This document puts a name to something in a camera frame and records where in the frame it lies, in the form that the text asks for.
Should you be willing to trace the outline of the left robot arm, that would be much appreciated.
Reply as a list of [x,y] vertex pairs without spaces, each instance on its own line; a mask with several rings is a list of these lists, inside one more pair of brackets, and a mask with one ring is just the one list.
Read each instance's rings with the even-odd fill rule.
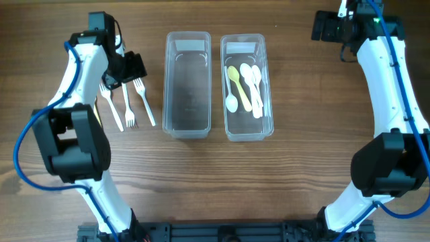
[[111,149],[94,109],[97,92],[145,77],[139,54],[120,50],[118,22],[104,11],[89,13],[89,28],[65,42],[69,61],[48,106],[34,110],[30,126],[51,175],[78,190],[98,221],[100,241],[144,241],[145,230],[122,199],[109,172]]

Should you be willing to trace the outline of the white spoon bowl down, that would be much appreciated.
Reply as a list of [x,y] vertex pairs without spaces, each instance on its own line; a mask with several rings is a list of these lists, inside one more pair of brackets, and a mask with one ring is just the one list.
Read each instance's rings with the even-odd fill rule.
[[225,81],[227,86],[228,94],[226,96],[226,108],[229,112],[235,113],[238,109],[238,100],[237,98],[232,94],[231,91],[231,85],[230,85],[230,79],[228,76],[228,67],[224,66],[224,75],[225,75]]

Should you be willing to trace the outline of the yellow-green plastic spoon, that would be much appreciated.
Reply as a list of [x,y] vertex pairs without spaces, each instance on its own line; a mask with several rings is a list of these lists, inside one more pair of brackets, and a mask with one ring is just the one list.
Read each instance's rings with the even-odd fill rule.
[[239,96],[241,98],[245,111],[250,112],[252,110],[252,105],[240,83],[239,72],[234,66],[229,66],[227,68],[227,73],[228,73],[229,79],[234,82],[234,84],[236,85],[236,88],[238,89]]

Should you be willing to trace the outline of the yellow plastic fork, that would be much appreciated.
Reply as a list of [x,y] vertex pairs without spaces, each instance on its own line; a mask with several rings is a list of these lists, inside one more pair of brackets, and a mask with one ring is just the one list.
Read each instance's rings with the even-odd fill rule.
[[103,124],[101,122],[101,118],[99,117],[99,112],[97,109],[97,97],[95,98],[94,107],[93,107],[93,113],[95,114],[95,117],[99,123],[99,125],[103,128]]

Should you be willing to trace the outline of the white spoon container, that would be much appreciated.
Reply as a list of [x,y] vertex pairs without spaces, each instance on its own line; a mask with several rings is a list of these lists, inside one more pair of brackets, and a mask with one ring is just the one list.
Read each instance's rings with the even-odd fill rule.
[[257,88],[257,92],[258,92],[258,104],[259,104],[259,116],[262,117],[263,116],[263,101],[261,99],[261,92],[260,92],[260,82],[262,80],[262,76],[261,76],[261,71],[259,69],[259,67],[257,65],[253,65],[251,67],[253,75],[254,75],[254,84]]

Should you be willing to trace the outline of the white fork container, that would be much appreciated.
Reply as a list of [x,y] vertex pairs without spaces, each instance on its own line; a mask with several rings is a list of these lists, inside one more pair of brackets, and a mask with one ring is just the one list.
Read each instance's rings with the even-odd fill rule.
[[144,86],[144,83],[142,81],[142,79],[139,77],[135,80],[133,80],[133,84],[135,86],[136,92],[141,96],[146,112],[148,114],[148,118],[150,120],[150,123],[152,126],[156,126],[156,121],[155,118],[153,116],[152,110],[148,104],[147,98],[146,98],[146,87]]

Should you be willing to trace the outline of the white fork tines down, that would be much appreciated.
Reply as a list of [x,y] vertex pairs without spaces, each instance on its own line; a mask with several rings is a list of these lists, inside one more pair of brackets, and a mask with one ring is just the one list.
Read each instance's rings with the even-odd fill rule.
[[132,111],[132,109],[130,107],[128,90],[127,90],[127,86],[125,83],[122,84],[122,92],[124,95],[124,103],[125,103],[125,107],[126,107],[126,111],[125,111],[126,126],[128,128],[138,128],[134,112]]

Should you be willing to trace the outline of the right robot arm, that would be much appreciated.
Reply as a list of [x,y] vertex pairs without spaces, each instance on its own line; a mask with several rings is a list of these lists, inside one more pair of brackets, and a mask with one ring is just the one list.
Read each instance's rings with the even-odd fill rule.
[[374,137],[354,154],[349,185],[318,213],[315,239],[352,236],[371,213],[429,179],[429,125],[407,70],[404,27],[383,9],[381,1],[343,1],[314,17],[311,38],[349,48],[361,66],[374,115]]

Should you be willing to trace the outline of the white spoon wide handle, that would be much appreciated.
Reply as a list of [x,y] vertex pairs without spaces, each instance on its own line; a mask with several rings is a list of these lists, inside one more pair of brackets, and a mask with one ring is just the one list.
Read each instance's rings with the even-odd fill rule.
[[269,95],[268,95],[268,84],[267,84],[267,67],[264,66],[261,69],[262,74],[262,85],[263,85],[263,115],[267,117],[268,108],[269,108]]

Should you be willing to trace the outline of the large white plastic spoon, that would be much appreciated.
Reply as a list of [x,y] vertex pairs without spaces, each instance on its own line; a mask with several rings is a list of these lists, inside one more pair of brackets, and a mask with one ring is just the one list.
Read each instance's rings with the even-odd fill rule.
[[263,102],[255,85],[253,70],[247,63],[242,63],[240,65],[240,73],[250,89],[253,117],[256,119],[261,118],[263,116]]

